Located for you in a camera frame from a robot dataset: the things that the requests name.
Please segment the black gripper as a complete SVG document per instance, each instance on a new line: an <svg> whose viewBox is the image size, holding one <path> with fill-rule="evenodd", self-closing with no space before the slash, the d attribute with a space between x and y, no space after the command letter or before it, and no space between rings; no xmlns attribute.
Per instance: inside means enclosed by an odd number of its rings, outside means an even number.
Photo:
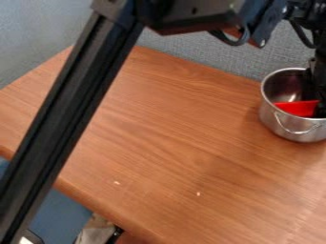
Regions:
<svg viewBox="0 0 326 244"><path fill-rule="evenodd" d="M326 118L326 29L313 31L314 58L310 68L305 69L302 98L315 100L313 116Z"/></svg>

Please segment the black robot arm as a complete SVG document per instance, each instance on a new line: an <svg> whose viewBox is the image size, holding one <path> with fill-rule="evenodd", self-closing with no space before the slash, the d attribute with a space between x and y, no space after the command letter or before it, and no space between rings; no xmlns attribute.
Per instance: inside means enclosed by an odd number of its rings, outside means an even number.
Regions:
<svg viewBox="0 0 326 244"><path fill-rule="evenodd" d="M224 44L263 47L287 21L309 49L326 118L326 0L93 0L93 13L0 179L0 244L19 244L143 29L208 32Z"/></svg>

